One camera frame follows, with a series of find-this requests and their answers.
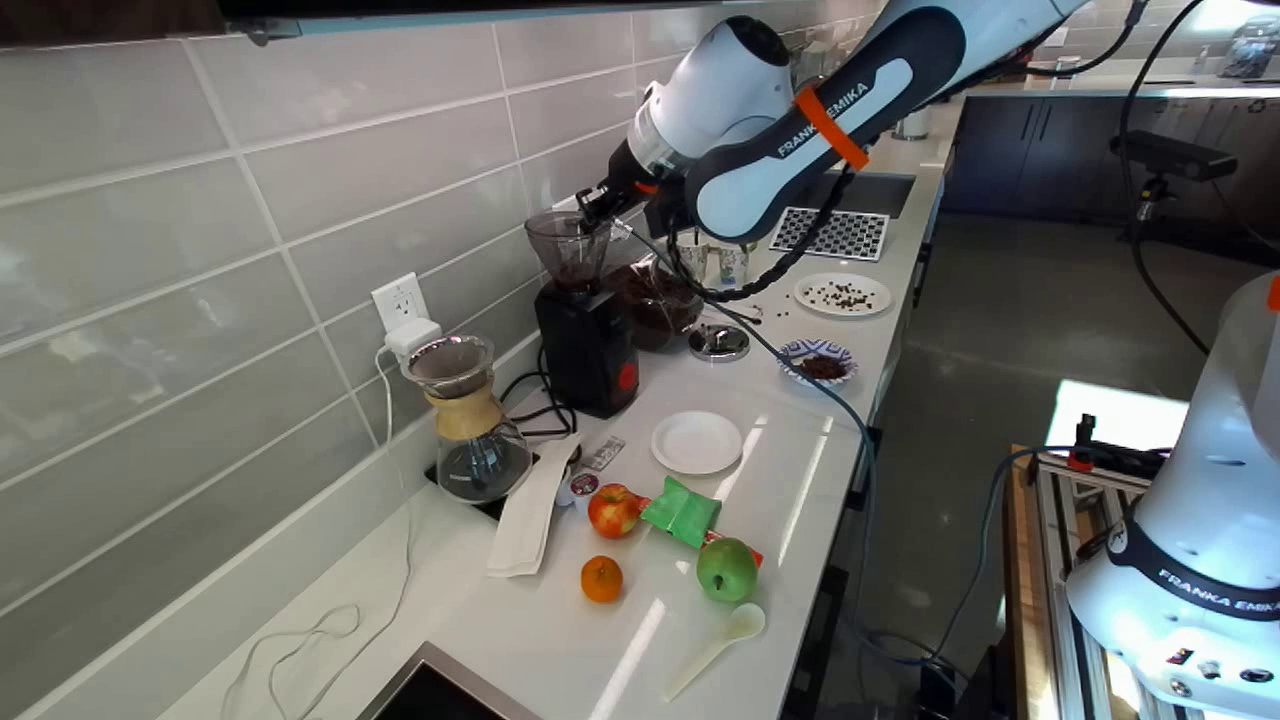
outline white countertop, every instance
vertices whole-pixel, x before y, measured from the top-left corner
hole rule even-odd
[[[855,375],[844,399],[865,417],[892,370],[904,294],[939,203],[951,122],[957,110],[944,110],[936,141],[886,141],[873,151],[873,171],[915,176],[885,261],[847,267],[894,287],[886,312],[827,321],[789,299],[799,277],[844,267],[831,261],[799,261],[774,287],[753,295],[762,307],[758,331],[773,346],[820,337],[850,350]],[[416,518],[412,586],[404,612],[384,632],[378,625],[390,615],[404,581],[408,514],[387,518],[334,559],[181,697],[166,717],[274,717],[267,676],[288,717],[300,717],[332,676],[312,717],[358,717],[419,653],[433,655],[434,673],[513,717],[774,717],[844,514],[860,431],[831,399],[782,375],[762,350],[730,366],[640,352],[636,405],[612,421],[586,421],[584,448],[620,438],[623,452],[605,467],[605,482],[656,498],[665,467],[649,452],[649,431],[684,409],[720,413],[744,431],[744,459],[720,482],[690,482],[690,487],[724,502],[720,536],[740,536],[762,554],[756,600],[768,609],[768,632],[726,653],[673,704],[661,704],[665,683],[724,621],[724,609],[702,600],[690,578],[696,554],[649,527],[631,540],[601,540],[584,518],[561,514],[544,574],[536,581],[493,581],[483,578],[483,556],[495,525],[434,487],[419,487],[408,509]],[[396,441],[396,448],[404,443],[428,443],[428,430],[416,425]],[[628,597],[615,609],[597,609],[581,597],[575,574],[597,554],[615,556],[628,574]],[[344,640],[272,635],[315,625],[339,632],[357,609],[363,621]]]

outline electrical outlet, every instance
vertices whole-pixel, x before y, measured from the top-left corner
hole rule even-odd
[[[428,299],[416,277],[396,277],[390,283],[370,294],[370,307],[384,321],[384,331],[390,337],[408,321],[428,321]]]

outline wall tile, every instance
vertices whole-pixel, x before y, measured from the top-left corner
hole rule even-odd
[[[495,23],[509,87],[631,64],[623,14]]]
[[[504,294],[544,279],[544,263],[536,261],[525,229],[459,258],[422,277],[428,307],[445,329],[475,315],[483,304],[501,299]]]
[[[226,159],[0,208],[0,346],[262,247]]]
[[[293,247],[318,315],[349,312],[404,271],[428,271],[525,224],[520,171],[504,168],[387,218]]]
[[[0,603],[339,395],[318,337],[0,492]]]
[[[181,46],[5,53],[0,192],[223,149]]]
[[[349,385],[369,385],[370,381],[370,352],[384,346],[384,325],[369,304],[358,304],[352,315],[339,315],[325,325],[325,337],[344,366]]]
[[[274,141],[501,92],[487,23],[300,38],[267,48],[223,38],[191,39],[191,48],[234,141]]]
[[[308,329],[279,258],[0,357],[0,482]]]
[[[636,69],[513,92],[516,143],[533,155],[584,134],[623,126],[636,117],[636,106]]]
[[[357,467],[363,452],[369,441],[357,409],[334,405],[95,564],[5,615],[0,653],[18,655],[18,665],[0,665],[0,717],[16,717],[99,648],[122,640],[199,578]],[[172,665],[191,680],[204,673],[188,668],[191,661],[182,655]]]
[[[538,279],[516,287],[513,295],[483,307],[480,315],[470,315],[456,331],[483,337],[493,346],[493,357],[504,357],[509,350],[525,346],[536,331],[533,299],[538,287],[544,287]]]
[[[628,126],[615,126],[612,134],[586,136],[581,143],[563,143],[546,155],[525,159],[525,196],[533,211],[551,208],[554,202],[593,188],[609,171],[609,155],[628,136]]]
[[[501,101],[251,155],[285,242],[466,180],[516,155]]]
[[[674,9],[674,14],[636,14],[636,61],[684,55],[698,38],[707,38],[737,9]]]

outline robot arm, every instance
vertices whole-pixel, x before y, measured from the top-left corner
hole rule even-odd
[[[584,192],[586,224],[649,196],[720,242],[762,237],[789,192],[834,159],[860,168],[899,117],[939,101],[1062,23],[1082,0],[892,0],[869,39],[790,97],[789,53],[756,20],[707,31],[653,87],[609,180]]]

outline drain rack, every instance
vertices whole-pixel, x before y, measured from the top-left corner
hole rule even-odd
[[[811,221],[816,221],[816,208],[789,208],[773,232],[773,252],[799,243]],[[802,258],[876,263],[885,258],[885,243],[886,243],[885,211],[831,211],[831,221],[816,232]]]

